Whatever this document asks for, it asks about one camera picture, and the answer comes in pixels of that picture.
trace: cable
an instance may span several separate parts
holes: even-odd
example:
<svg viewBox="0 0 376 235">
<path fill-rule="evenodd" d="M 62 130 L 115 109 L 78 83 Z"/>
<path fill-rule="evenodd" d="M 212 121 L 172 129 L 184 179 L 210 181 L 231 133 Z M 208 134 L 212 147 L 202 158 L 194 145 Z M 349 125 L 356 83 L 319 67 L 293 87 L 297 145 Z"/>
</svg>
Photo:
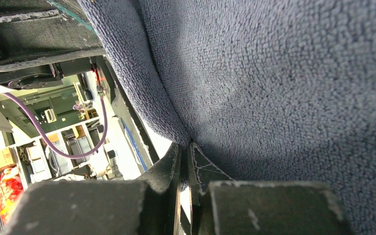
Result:
<svg viewBox="0 0 376 235">
<path fill-rule="evenodd" d="M 101 102 L 101 108 L 103 110 L 104 127 L 103 127 L 103 135 L 100 139 L 100 142 L 94 147 L 94 149 L 90 150 L 87 153 L 83 153 L 83 154 L 80 154 L 80 155 L 69 155 L 69 154 L 65 154 L 65 153 L 61 152 L 60 150 L 58 150 L 57 147 L 55 147 L 51 143 L 51 141 L 48 139 L 47 135 L 45 134 L 44 130 L 41 128 L 40 124 L 35 119 L 35 116 L 33 115 L 33 113 L 28 109 L 28 107 L 26 105 L 24 105 L 24 103 L 22 103 L 22 101 L 20 101 L 18 98 L 16 98 L 11 93 L 1 93 L 1 94 L 8 97 L 12 101 L 14 101 L 16 104 L 18 104 L 18 106 L 20 106 L 20 108 L 29 117 L 32 124 L 35 126 L 35 128 L 37 129 L 40 136 L 43 138 L 44 142 L 48 145 L 48 147 L 50 147 L 50 149 L 52 149 L 58 155 L 61 155 L 61 156 L 66 157 L 66 158 L 71 158 L 71 159 L 84 158 L 84 157 L 87 157 L 89 155 L 92 155 L 95 151 L 97 151 L 103 145 L 104 141 L 106 140 L 106 136 L 107 136 L 107 114 L 106 114 L 106 107 L 104 106 L 104 101 L 103 101 L 102 97 L 100 97 L 100 102 Z"/>
</svg>

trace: purple cable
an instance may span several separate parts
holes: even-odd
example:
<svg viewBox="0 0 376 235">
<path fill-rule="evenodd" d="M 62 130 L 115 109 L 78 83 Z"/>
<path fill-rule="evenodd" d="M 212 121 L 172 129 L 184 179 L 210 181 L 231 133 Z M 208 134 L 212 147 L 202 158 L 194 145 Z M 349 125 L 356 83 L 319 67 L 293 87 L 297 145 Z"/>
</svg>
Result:
<svg viewBox="0 0 376 235">
<path fill-rule="evenodd" d="M 22 101 L 20 101 L 18 98 L 16 98 L 13 94 L 10 94 L 10 93 L 1 93 L 1 94 L 4 95 L 4 96 L 6 96 L 6 97 L 8 97 L 11 100 L 13 100 L 16 104 L 18 104 L 20 106 L 20 108 L 29 117 L 29 119 L 31 120 L 32 124 L 37 129 L 38 133 L 40 133 L 40 136 L 43 138 L 44 142 L 48 145 L 48 147 L 51 150 L 53 150 L 58 155 L 61 155 L 61 156 L 66 157 L 66 158 L 71 158 L 71 159 L 84 158 L 84 157 L 87 157 L 87 156 L 93 154 L 95 151 L 97 151 L 103 145 L 104 141 L 106 140 L 106 135 L 107 135 L 107 115 L 106 115 L 106 107 L 104 106 L 104 101 L 103 101 L 102 97 L 100 97 L 100 102 L 101 102 L 101 108 L 103 110 L 104 128 L 103 128 L 103 136 L 101 137 L 100 142 L 94 147 L 94 149 L 90 150 L 87 153 L 83 153 L 83 154 L 80 154 L 80 155 L 69 155 L 69 154 L 65 154 L 65 153 L 61 152 L 60 150 L 58 150 L 51 143 L 51 141 L 48 139 L 47 135 L 45 134 L 44 130 L 41 128 L 40 124 L 35 119 L 35 116 L 28 109 L 28 107 L 22 103 Z"/>
</svg>

